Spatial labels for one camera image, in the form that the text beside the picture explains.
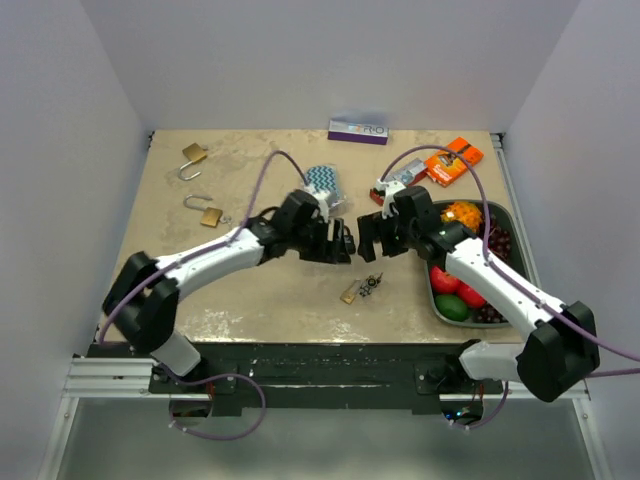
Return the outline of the small brass padlock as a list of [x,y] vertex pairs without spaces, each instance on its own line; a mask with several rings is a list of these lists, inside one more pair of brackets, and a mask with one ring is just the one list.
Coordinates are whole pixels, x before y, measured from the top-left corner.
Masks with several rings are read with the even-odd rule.
[[362,281],[354,280],[340,295],[340,300],[347,305],[351,305],[359,295]]

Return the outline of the brass padlock with keys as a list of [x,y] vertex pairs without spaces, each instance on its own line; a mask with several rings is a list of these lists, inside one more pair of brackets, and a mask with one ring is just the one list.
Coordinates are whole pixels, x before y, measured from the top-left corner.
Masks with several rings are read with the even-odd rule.
[[189,194],[183,199],[183,206],[201,212],[200,224],[203,226],[216,228],[219,225],[230,225],[232,218],[225,215],[223,210],[211,206],[212,201],[213,199],[206,195]]

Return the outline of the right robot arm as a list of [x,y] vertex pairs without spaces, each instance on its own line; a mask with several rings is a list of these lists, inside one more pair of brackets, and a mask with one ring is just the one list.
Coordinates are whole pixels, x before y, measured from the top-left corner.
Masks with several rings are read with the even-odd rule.
[[552,402],[599,367],[593,312],[538,289],[459,221],[443,222],[425,188],[395,187],[381,211],[357,223],[357,253],[365,262],[375,260],[376,244],[388,257],[413,250],[425,261],[439,260],[520,334],[516,344],[470,342],[445,369],[452,390],[466,393],[487,379],[515,381]]

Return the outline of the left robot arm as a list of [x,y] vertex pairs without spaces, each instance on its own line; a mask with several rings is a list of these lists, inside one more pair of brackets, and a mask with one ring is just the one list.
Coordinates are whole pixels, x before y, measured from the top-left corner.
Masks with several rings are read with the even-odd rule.
[[343,219],[329,214],[319,193],[297,189],[283,203],[245,218],[226,235],[190,250],[152,258],[131,255],[102,304],[107,323],[134,350],[148,354],[172,372],[185,392],[207,380],[201,354],[176,327],[181,301],[230,274],[298,253],[300,260],[348,264],[354,240]]

